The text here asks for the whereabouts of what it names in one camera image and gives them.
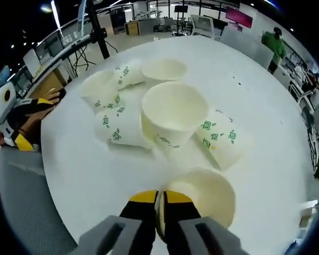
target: white paper cup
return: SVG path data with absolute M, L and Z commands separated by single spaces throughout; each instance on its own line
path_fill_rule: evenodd
M 142 113 L 151 123 L 159 145 L 178 148 L 196 131 L 208 114 L 208 103 L 197 89 L 181 82 L 165 82 L 149 89 Z
M 225 228 L 230 227 L 233 222 L 236 210 L 236 194 L 228 180 L 215 169 L 194 167 L 187 174 L 170 181 L 165 190 L 188 196 L 201 217 L 211 217 Z M 164 233 L 163 195 L 159 203 L 159 224 L 162 233 Z
M 96 137 L 102 141 L 147 149 L 153 146 L 143 135 L 140 110 L 136 107 L 120 106 L 98 113 L 94 131 Z
M 146 63 L 142 67 L 144 76 L 161 81 L 180 80 L 187 71 L 185 63 L 170 58 Z
M 118 88 L 111 82 L 113 71 L 99 71 L 86 78 L 81 86 L 80 97 L 98 113 L 121 103 Z
M 252 138 L 237 127 L 232 119 L 218 110 L 211 110 L 196 135 L 221 169 L 235 164 L 252 144 Z
M 142 74 L 141 61 L 139 59 L 133 59 L 121 67 L 116 68 L 114 81 L 117 82 L 118 89 L 144 82 L 145 77 Z

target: white tabletop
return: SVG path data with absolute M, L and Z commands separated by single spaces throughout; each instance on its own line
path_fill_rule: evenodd
M 250 254 L 282 254 L 296 238 L 299 205 L 306 201 L 305 172 L 312 168 L 300 108 L 274 76 L 242 53 L 201 36 L 176 37 L 121 52 L 89 74 L 139 58 L 171 57 L 189 68 L 184 80 L 211 105 L 223 110 L 254 137 L 246 157 L 224 172 L 236 192 L 236 214 L 229 230 Z M 65 226 L 80 235 L 108 215 L 119 215 L 128 198 L 159 189 L 185 166 L 210 163 L 199 151 L 181 155 L 181 170 L 162 154 L 98 141 L 94 114 L 79 98 L 83 79 L 42 122 L 41 144 L 47 183 Z M 140 103 L 146 86 L 121 94 Z M 167 254 L 157 237 L 152 254 Z

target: computer monitor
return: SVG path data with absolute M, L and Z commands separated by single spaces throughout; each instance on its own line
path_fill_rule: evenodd
M 228 25 L 228 22 L 215 19 L 215 18 L 213 18 L 211 16 L 208 16 L 208 15 L 203 15 L 203 16 L 204 17 L 208 17 L 208 18 L 212 18 L 213 19 L 213 25 L 214 25 L 215 28 L 224 29 L 224 27 Z
M 239 23 L 247 28 L 251 28 L 251 24 L 253 22 L 253 18 L 251 16 L 248 16 L 244 14 L 243 12 L 240 12 L 236 9 L 233 9 L 231 7 L 227 7 L 225 17 L 229 20 L 235 21 L 236 23 Z
M 175 11 L 174 12 L 188 12 L 188 6 L 187 5 L 176 5 L 175 6 Z

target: paper cup with green leaf pattern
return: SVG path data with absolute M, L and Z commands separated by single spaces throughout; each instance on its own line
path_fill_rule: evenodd
M 158 84 L 142 99 L 142 117 L 161 146 L 179 148 L 207 117 L 208 103 L 200 92 L 182 82 Z
M 121 104 L 117 86 L 111 82 L 113 75 L 113 71 L 98 71 L 86 78 L 81 86 L 80 97 L 96 114 Z
M 210 110 L 196 135 L 221 169 L 239 161 L 252 144 L 252 137 L 236 126 L 233 119 L 214 109 Z
M 119 106 L 96 115 L 95 136 L 102 141 L 150 149 L 153 144 L 143 135 L 140 109 Z
M 128 85 L 134 85 L 145 81 L 145 76 L 141 70 L 141 60 L 133 59 L 120 67 L 114 73 L 114 82 L 118 89 L 123 89 Z

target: robotic hand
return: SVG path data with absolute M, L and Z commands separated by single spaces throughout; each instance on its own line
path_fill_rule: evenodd
M 17 99 L 14 85 L 9 82 L 0 87 L 0 131 L 7 145 L 22 151 L 33 151 L 33 145 L 19 132 L 25 115 L 53 107 L 50 101 L 39 99 Z
M 191 199 L 165 191 L 163 240 L 170 255 L 248 255 L 240 239 L 209 217 L 201 218 Z M 133 196 L 119 217 L 109 216 L 79 239 L 69 255 L 149 255 L 155 241 L 158 191 Z

